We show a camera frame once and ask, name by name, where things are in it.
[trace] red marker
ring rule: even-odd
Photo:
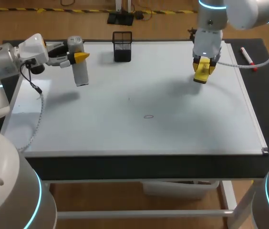
[[[250,65],[254,65],[254,62],[251,60],[251,58],[250,58],[249,54],[247,53],[246,49],[245,49],[244,47],[241,47],[241,48],[240,48],[240,51],[241,51],[241,53],[244,55],[244,57],[246,58],[246,60],[248,61],[248,63],[249,63]]]

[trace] wooden floor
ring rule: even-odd
[[[192,0],[141,0],[153,10],[188,10]],[[59,8],[59,0],[0,0],[0,7]],[[77,0],[70,9],[114,9],[114,0]],[[26,39],[41,33],[45,39],[66,39],[81,35],[84,39],[111,39],[113,31],[133,32],[134,39],[187,39],[187,29],[196,27],[196,14],[153,15],[149,21],[134,21],[132,27],[107,25],[107,14],[64,12],[0,12],[0,42]],[[262,38],[269,51],[269,25],[248,31],[236,31],[230,26],[224,38]],[[233,182],[238,201],[250,186],[250,181]],[[139,209],[220,209],[221,197],[212,191],[202,201],[147,197],[140,183],[93,183],[55,185],[53,195],[59,211],[67,210],[139,210]],[[102,219],[59,220],[58,229],[221,229],[221,218],[192,219]],[[243,229],[253,228],[250,220]]]

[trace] black mesh pencil holder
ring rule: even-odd
[[[131,61],[131,42],[133,42],[132,32],[113,32],[112,43],[114,44],[114,61]]]

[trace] white tabletop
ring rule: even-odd
[[[207,84],[195,83],[192,42],[133,42],[126,63],[113,61],[110,42],[84,47],[89,85],[76,87],[71,67],[33,76],[46,106],[25,156],[261,155],[267,147],[239,70],[217,65]],[[221,61],[236,62],[229,44]],[[27,81],[16,92],[2,133],[20,147],[41,102]]]

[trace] small drawn circle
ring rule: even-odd
[[[154,116],[153,115],[150,115],[150,114],[144,116],[144,118],[153,118],[153,117]]]

